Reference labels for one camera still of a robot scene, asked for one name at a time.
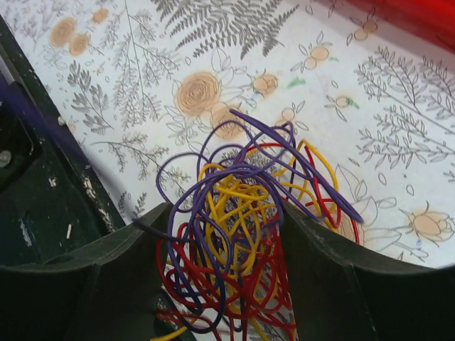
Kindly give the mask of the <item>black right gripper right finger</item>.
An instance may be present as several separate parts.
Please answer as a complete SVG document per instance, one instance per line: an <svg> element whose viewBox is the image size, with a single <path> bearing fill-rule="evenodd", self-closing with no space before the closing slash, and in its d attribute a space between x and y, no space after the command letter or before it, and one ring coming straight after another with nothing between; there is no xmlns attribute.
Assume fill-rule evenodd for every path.
<svg viewBox="0 0 455 341"><path fill-rule="evenodd" d="M454 267L392 259L284 204L282 249L300 340L453 340Z"/></svg>

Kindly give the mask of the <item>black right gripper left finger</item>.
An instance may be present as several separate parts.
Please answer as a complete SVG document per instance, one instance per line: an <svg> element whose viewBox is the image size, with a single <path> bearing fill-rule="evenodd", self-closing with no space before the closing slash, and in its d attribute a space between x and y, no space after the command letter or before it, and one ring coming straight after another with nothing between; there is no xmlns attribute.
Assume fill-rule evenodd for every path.
<svg viewBox="0 0 455 341"><path fill-rule="evenodd" d="M44 264L1 267L2 340L150 340L171 205Z"/></svg>

